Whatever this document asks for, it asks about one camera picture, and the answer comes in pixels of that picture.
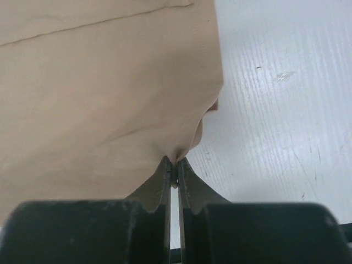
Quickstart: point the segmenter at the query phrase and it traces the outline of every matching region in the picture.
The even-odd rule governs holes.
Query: beige cloth
[[[213,0],[2,0],[0,224],[125,197],[198,144],[222,81]]]

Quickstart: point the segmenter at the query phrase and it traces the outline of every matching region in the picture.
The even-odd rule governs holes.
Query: white table
[[[216,7],[225,85],[195,172],[231,201],[318,202],[352,222],[352,1]]]

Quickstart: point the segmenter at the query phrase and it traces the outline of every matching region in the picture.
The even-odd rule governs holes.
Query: seam
[[[98,22],[93,22],[93,23],[84,24],[84,25],[75,26],[75,27],[69,27],[67,29],[54,30],[52,32],[42,33],[42,34],[38,34],[38,35],[35,35],[35,36],[32,36],[32,37],[26,37],[26,38],[22,38],[20,40],[6,42],[4,44],[1,44],[0,47],[4,47],[4,46],[7,46],[7,45],[11,45],[11,44],[16,44],[16,43],[19,43],[19,42],[22,42],[22,41],[26,41],[26,40],[32,40],[32,39],[35,39],[35,38],[38,38],[38,37],[41,37],[41,36],[50,35],[50,34],[53,34],[53,33],[65,32],[65,31],[69,31],[69,30],[75,30],[75,29],[83,28],[83,27],[86,27],[86,26],[94,26],[94,25],[98,25],[98,24],[103,24],[103,23],[106,23],[106,22],[109,22],[109,21],[118,20],[118,19],[134,17],[134,16],[142,15],[142,14],[148,14],[148,13],[152,13],[152,12],[164,9],[164,8],[183,8],[183,7],[187,7],[187,6],[191,6],[191,5],[193,5],[193,3],[190,3],[188,5],[184,5],[184,6],[180,6],[180,7],[179,6],[176,6],[176,7],[164,6],[164,7],[159,7],[159,8],[150,10],[150,11],[145,11],[145,12],[137,13],[137,14],[133,14],[133,15],[120,16],[120,17],[117,17],[117,18],[109,18],[109,19],[106,19],[106,20],[98,21]]]

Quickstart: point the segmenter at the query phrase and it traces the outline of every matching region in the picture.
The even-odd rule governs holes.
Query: beige fabric
[[[0,22],[0,222],[24,200],[125,197],[217,108],[213,0],[5,0]]]

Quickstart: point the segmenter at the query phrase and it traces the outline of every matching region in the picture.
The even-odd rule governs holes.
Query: table surface
[[[216,8],[224,88],[188,155],[195,172],[233,202],[318,202],[352,222],[352,1]]]

